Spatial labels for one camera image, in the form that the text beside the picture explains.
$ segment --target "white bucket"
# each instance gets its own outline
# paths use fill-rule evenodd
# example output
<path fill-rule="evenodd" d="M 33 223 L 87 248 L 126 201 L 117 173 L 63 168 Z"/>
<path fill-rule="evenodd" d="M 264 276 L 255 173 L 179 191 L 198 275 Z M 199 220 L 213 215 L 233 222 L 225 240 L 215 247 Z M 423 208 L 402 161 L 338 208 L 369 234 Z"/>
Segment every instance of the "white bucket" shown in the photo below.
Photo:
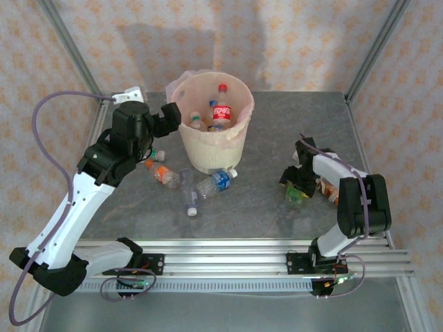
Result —
<path fill-rule="evenodd" d="M 190 113 L 199 111 L 206 115 L 209 101 L 217 99 L 220 84 L 228 86 L 227 99 L 231 107 L 231 121 L 235 125 L 221 132 L 201 132 L 190 128 Z M 180 109 L 179 131 L 192 165 L 206 174 L 237 166 L 254 109 L 254 98 L 245 83 L 225 73 L 186 71 L 166 87 L 166 95 L 168 102 L 176 102 Z"/>

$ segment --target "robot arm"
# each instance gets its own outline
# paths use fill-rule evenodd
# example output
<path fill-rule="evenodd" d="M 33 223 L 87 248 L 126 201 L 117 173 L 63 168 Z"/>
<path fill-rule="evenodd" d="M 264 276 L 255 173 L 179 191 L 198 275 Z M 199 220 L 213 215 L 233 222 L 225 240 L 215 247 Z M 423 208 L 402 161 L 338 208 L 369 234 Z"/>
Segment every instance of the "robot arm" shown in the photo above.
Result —
<path fill-rule="evenodd" d="M 152 148 L 154 137 L 176 131 L 181 123 L 175 103 L 161 108 L 163 118 L 151 115 L 137 86 L 113 98 L 114 104 L 120 106 L 114 111 L 112 128 L 105 130 L 97 143 L 87 148 L 78 163 L 78 172 L 73 177 L 72 202 L 68 202 L 66 195 L 35 240 L 26 248 L 15 248 L 10 255 L 10 260 L 23 269 L 30 257 L 40 251 L 29 273 L 43 287 L 61 296 L 71 294 L 85 277 L 128 266 L 141 255 L 141 249 L 126 238 L 92 250 L 74 252 L 74 247 L 97 209 Z M 71 209 L 63 224 L 39 250 L 66 204 L 70 204 Z"/>
<path fill-rule="evenodd" d="M 316 149 L 313 138 L 305 138 L 304 142 Z M 338 159 L 331 149 L 320 151 Z M 391 216 L 384 177 L 379 174 L 369 175 L 353 168 L 349 170 L 337 161 L 310 149 L 300 140 L 296 143 L 296 153 L 300 165 L 288 167 L 280 183 L 291 181 L 294 187 L 309 197 L 314 195 L 316 179 L 320 176 L 338 188 L 338 223 L 329 232 L 312 241 L 307 254 L 311 266 L 336 264 L 338 254 L 365 234 L 362 192 L 354 172 L 362 178 L 368 200 L 368 234 L 373 235 L 390 228 Z"/>

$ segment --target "gray table surface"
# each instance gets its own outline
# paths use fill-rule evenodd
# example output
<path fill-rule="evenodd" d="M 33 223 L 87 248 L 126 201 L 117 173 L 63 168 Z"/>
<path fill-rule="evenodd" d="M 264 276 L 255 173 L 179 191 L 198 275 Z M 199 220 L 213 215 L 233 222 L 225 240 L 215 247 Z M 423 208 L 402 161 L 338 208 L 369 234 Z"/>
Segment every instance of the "gray table surface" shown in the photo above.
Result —
<path fill-rule="evenodd" d="M 363 169 L 352 125 L 340 93 L 257 92 L 239 176 L 231 187 L 206 201 L 196 217 L 183 209 L 180 190 L 156 182 L 139 164 L 103 203 L 84 239 L 312 239 L 336 223 L 336 208 L 321 194 L 302 205 L 285 201 L 278 181 L 293 165 L 298 133 L 313 136 L 318 147 L 329 147 Z M 156 113 L 164 93 L 148 94 Z M 111 110 L 103 128 L 111 126 Z M 175 171 L 190 167 L 179 132 L 154 141 L 166 151 L 165 164 Z M 198 181 L 206 175 L 196 172 Z"/>

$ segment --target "wallpaper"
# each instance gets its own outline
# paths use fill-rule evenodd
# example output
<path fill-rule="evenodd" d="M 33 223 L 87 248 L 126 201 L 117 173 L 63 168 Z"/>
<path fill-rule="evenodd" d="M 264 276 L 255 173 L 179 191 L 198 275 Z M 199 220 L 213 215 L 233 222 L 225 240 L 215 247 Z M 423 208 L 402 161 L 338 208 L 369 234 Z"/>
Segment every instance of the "wallpaper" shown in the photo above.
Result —
<path fill-rule="evenodd" d="M 103 91 L 186 70 L 253 91 L 345 91 L 395 0 L 55 0 Z"/>
<path fill-rule="evenodd" d="M 63 178 L 34 142 L 31 114 L 49 93 L 87 88 L 37 1 L 2 1 L 0 18 L 0 330 L 16 331 L 8 305 L 20 269 L 9 253 L 34 239 L 66 194 Z M 43 142 L 70 173 L 84 151 L 95 105 L 86 98 L 60 97 L 40 113 Z M 27 277 L 16 309 L 19 320 L 34 285 Z"/>
<path fill-rule="evenodd" d="M 443 331 L 443 6 L 411 1 L 352 111 L 373 172 L 386 177 L 392 233 L 412 250 Z"/>

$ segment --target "metal frame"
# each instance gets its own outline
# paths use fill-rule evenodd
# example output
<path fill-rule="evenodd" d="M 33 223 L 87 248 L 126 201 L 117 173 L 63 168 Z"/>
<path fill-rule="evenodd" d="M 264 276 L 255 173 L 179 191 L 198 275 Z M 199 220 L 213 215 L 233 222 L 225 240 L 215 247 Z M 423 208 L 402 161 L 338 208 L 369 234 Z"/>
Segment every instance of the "metal frame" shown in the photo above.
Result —
<path fill-rule="evenodd" d="M 347 113 L 350 117 L 352 129 L 354 130 L 355 139 L 359 147 L 361 159 L 363 161 L 363 166 L 367 173 L 371 173 L 370 166 L 368 164 L 368 159 L 366 158 L 363 145 L 356 128 L 354 117 L 352 115 L 351 106 L 349 103 L 346 104 Z M 392 238 L 392 233 L 390 230 L 385 232 L 386 241 L 391 249 L 395 249 L 394 240 Z M 434 331 L 432 327 L 431 319 L 425 308 L 423 308 L 422 292 L 420 290 L 419 283 L 416 277 L 398 277 L 397 284 L 399 287 L 399 292 L 403 300 L 403 305 L 408 317 L 408 321 L 411 327 L 411 331 Z"/>
<path fill-rule="evenodd" d="M 139 240 L 143 251 L 162 253 L 165 265 L 162 278 L 286 278 L 315 279 L 327 275 L 288 275 L 286 253 L 307 252 L 310 240 L 225 239 L 225 240 Z M 105 246 L 110 241 L 80 240 L 76 248 Z M 348 250 L 366 263 L 368 277 L 414 276 L 407 250 L 391 250 L 385 237 L 362 241 Z M 353 258 L 351 270 L 362 267 Z"/>
<path fill-rule="evenodd" d="M 350 103 L 355 99 L 359 89 L 368 77 L 378 56 L 381 54 L 395 26 L 406 10 L 410 0 L 397 0 L 388 18 L 366 56 L 348 92 L 344 95 L 347 112 L 350 116 L 354 135 L 359 146 L 365 171 L 370 171 L 365 156 Z M 66 25 L 57 12 L 52 0 L 39 0 L 39 3 L 52 23 L 56 33 L 71 56 L 82 79 L 92 93 L 100 93 L 86 62 L 78 50 Z M 89 135 L 88 145 L 95 142 L 100 135 L 109 102 L 98 105 L 98 114 Z M 305 252 L 310 241 L 293 241 L 279 239 L 257 240 L 152 240 L 137 241 L 146 251 L 160 250 L 167 255 L 165 275 L 162 278 L 289 278 L 286 275 L 284 255 L 288 250 Z M 78 243 L 79 248 L 101 246 L 106 241 L 86 241 Z M 428 313 L 422 307 L 422 296 L 410 257 L 405 250 L 393 250 L 394 243 L 391 233 L 387 231 L 384 238 L 368 239 L 355 246 L 350 252 L 358 253 L 364 258 L 368 267 L 368 277 L 397 277 L 399 291 L 403 299 L 408 321 L 412 331 L 433 331 Z M 359 265 L 350 260 L 351 269 L 359 271 Z M 27 308 L 30 315 L 46 301 L 49 292 L 36 285 L 33 299 Z M 43 315 L 20 328 L 21 332 L 36 331 L 41 325 Z"/>
<path fill-rule="evenodd" d="M 60 14 L 57 11 L 52 0 L 39 0 L 39 4 L 48 17 L 49 21 L 54 27 L 55 32 L 57 33 L 60 41 L 63 43 L 66 51 L 71 56 L 75 67 L 77 67 L 79 74 L 82 76 L 84 83 L 88 86 L 90 92 L 101 95 L 100 89 L 94 77 L 86 65 L 80 51 L 78 50 L 75 42 L 68 31 L 68 28 L 63 22 L 63 19 L 60 17 Z"/>
<path fill-rule="evenodd" d="M 140 282 L 149 283 L 151 277 L 139 277 Z M 116 282 L 106 282 L 106 278 L 86 279 L 75 290 L 80 293 L 99 293 L 103 282 L 103 290 L 118 291 L 119 293 L 133 293 L 134 289 L 121 286 Z M 301 297 L 311 297 L 307 292 L 312 292 L 312 281 L 301 278 L 180 278 L 158 277 L 150 293 L 304 293 Z"/>
<path fill-rule="evenodd" d="M 366 78 L 369 76 L 369 72 L 374 66 L 384 46 L 388 42 L 389 37 L 397 26 L 399 20 L 403 16 L 403 13 L 405 12 L 409 3 L 410 0 L 397 0 L 397 2 L 395 3 L 390 14 L 388 15 L 388 18 L 386 19 L 385 24 L 377 35 L 377 38 L 375 39 L 368 55 L 363 61 L 359 72 L 354 78 L 349 91 L 345 94 L 345 100 L 347 104 L 351 103 L 355 99 L 355 96 L 359 92 L 359 89 L 365 82 Z"/>

